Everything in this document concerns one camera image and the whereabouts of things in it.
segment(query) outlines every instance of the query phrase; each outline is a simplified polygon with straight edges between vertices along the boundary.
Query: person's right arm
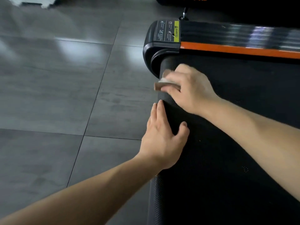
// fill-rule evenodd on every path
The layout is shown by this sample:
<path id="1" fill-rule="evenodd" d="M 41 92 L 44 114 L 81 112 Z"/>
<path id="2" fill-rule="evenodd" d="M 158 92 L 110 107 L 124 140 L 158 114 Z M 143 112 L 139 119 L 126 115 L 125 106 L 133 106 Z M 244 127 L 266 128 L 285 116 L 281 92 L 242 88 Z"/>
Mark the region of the person's right arm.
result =
<path id="1" fill-rule="evenodd" d="M 179 65 L 165 86 L 185 111 L 197 114 L 233 138 L 285 190 L 300 201 L 300 130 L 255 114 L 219 98 L 208 78 L 195 68 Z"/>

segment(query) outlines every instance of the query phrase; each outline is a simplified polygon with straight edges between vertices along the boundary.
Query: forearm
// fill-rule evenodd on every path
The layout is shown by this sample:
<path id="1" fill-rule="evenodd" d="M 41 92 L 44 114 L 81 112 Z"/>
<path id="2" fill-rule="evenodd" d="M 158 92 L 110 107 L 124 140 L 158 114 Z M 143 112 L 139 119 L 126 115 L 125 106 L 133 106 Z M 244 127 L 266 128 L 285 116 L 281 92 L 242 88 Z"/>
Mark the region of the forearm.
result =
<path id="1" fill-rule="evenodd" d="M 284 189 L 300 200 L 300 130 L 228 101 L 212 103 L 204 118 L 232 137 Z"/>
<path id="2" fill-rule="evenodd" d="M 1 225 L 104 224 L 159 167 L 135 157 L 0 221 Z"/>

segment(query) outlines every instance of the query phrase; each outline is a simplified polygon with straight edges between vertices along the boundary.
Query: treadmill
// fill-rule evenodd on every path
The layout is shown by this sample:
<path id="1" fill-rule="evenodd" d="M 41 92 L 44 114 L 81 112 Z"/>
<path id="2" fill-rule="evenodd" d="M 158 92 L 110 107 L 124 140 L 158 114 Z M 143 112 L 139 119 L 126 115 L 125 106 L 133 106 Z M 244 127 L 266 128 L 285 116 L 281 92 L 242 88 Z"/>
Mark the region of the treadmill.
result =
<path id="1" fill-rule="evenodd" d="M 157 78 L 190 65 L 221 98 L 300 128 L 298 29 L 160 20 L 148 30 L 143 55 Z M 148 225 L 300 224 L 300 202 L 233 139 L 167 93 L 158 99 L 173 133 L 186 121 L 190 135 L 178 162 L 151 181 Z"/>

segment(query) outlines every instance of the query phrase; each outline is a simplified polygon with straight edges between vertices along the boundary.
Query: person's left hand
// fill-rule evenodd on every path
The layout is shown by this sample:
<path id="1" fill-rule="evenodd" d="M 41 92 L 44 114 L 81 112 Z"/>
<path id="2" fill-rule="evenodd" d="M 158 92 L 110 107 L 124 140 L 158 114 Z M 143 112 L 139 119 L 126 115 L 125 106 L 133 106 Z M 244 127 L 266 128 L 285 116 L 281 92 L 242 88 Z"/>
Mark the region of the person's left hand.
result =
<path id="1" fill-rule="evenodd" d="M 173 135 L 163 101 L 160 100 L 152 106 L 147 131 L 137 156 L 152 160 L 161 170 L 170 168 L 178 161 L 189 133 L 190 130 L 184 121 L 180 124 L 177 135 Z"/>

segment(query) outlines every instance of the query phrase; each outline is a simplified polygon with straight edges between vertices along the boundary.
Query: hand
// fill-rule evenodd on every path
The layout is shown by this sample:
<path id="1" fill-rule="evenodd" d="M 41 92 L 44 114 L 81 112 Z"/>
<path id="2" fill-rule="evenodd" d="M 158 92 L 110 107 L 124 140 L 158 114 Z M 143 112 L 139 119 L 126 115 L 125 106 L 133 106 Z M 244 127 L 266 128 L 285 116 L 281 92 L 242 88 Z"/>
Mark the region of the hand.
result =
<path id="1" fill-rule="evenodd" d="M 182 122 L 177 135 L 173 135 L 163 101 L 160 100 L 152 106 L 147 131 L 137 156 L 151 160 L 160 170 L 170 168 L 178 161 L 189 133 L 186 122 Z"/>
<path id="2" fill-rule="evenodd" d="M 206 106 L 220 98 L 214 92 L 207 76 L 185 64 L 180 64 L 166 79 L 181 86 L 179 91 L 170 85 L 161 88 L 186 112 L 203 116 Z"/>

